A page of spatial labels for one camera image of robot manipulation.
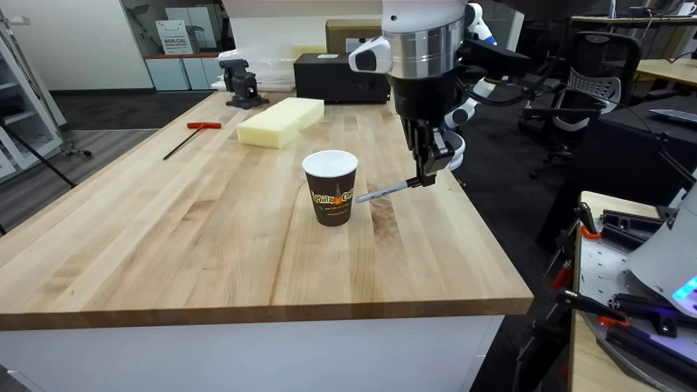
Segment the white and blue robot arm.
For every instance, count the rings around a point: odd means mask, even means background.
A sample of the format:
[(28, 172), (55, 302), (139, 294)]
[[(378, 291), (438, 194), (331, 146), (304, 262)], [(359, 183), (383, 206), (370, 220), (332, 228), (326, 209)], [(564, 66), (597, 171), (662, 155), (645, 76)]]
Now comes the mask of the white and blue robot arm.
[(381, 10), (381, 35), (356, 47), (349, 67), (387, 76), (416, 163), (404, 186), (427, 187), (439, 171), (462, 163), (465, 143), (460, 128), (494, 89), (480, 76), (468, 98), (455, 95), (457, 51), (468, 39), (485, 49), (499, 49), (499, 41), (473, 0), (381, 0)]

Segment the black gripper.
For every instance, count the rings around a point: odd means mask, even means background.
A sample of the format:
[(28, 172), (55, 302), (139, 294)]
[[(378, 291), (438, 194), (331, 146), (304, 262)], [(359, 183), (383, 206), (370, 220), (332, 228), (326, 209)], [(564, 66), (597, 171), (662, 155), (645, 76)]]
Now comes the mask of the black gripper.
[(413, 179), (417, 186), (432, 186), (455, 150), (452, 138), (439, 131), (443, 115), (455, 108), (452, 76), (392, 79), (392, 89), (393, 109), (416, 163)]

